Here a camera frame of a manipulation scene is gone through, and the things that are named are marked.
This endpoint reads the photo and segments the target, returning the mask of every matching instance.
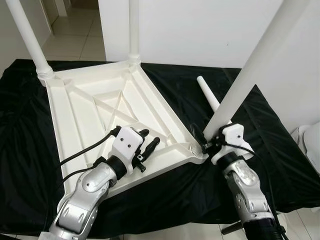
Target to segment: wrinkled black fabric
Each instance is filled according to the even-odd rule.
[[[49,64],[61,71],[102,62]],[[192,123],[203,129],[213,115],[196,77],[202,75],[221,101],[240,71],[148,63],[141,66],[189,130]],[[256,86],[232,121],[244,125],[245,140],[266,164],[277,210],[320,206],[319,176]],[[0,79],[0,232],[36,235],[43,230],[49,188],[62,179],[60,172],[52,173],[58,162],[46,89],[39,83],[32,61],[16,60]],[[267,193],[262,164],[255,157],[248,164],[258,173],[261,188]],[[61,188],[52,197],[48,223],[63,193]],[[188,222],[236,220],[227,183],[221,171],[207,160],[202,165],[185,164],[104,201],[90,236],[108,238]]]

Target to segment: black tablecloth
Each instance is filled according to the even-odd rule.
[[[51,61],[55,71],[102,64]],[[141,64],[187,129],[204,129],[213,112],[196,77],[202,75],[219,101],[239,73],[234,68]],[[244,139],[267,166],[276,208],[290,212],[320,206],[320,178],[262,93],[255,86],[232,121],[244,125]],[[53,174],[59,162],[46,89],[30,60],[16,60],[0,80],[0,232],[39,234],[46,221],[48,191],[61,181]],[[247,161],[268,189],[261,162]],[[53,219],[61,188],[50,204]],[[238,220],[221,171],[207,160],[185,164],[104,201],[90,236],[107,238],[144,233],[188,222],[232,223]]]

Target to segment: black cloth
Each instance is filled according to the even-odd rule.
[[[55,71],[102,63],[49,62]],[[202,75],[221,101],[240,71],[150,63],[141,66],[188,130],[192,123],[204,129],[213,115],[196,77]],[[252,89],[232,121],[244,125],[244,139],[262,157],[278,211],[320,206],[318,174],[258,87]],[[37,235],[45,222],[52,222],[64,194],[60,188],[52,195],[46,220],[48,191],[62,179],[59,171],[53,173],[58,162],[46,89],[31,60],[16,60],[0,79],[0,232]],[[260,160],[252,157],[247,162],[266,192]],[[107,199],[99,206],[89,236],[107,238],[188,222],[218,224],[238,219],[226,180],[207,160],[201,165],[185,164]]]

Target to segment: white wall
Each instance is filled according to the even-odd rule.
[[[281,2],[140,0],[141,60],[242,68]],[[258,84],[289,132],[320,119],[319,4],[311,0]],[[128,0],[99,0],[99,8],[106,59],[126,60]]]
[[[21,0],[32,29],[42,46],[51,34],[40,0]],[[30,59],[25,43],[4,0],[0,0],[0,76],[15,59]]]

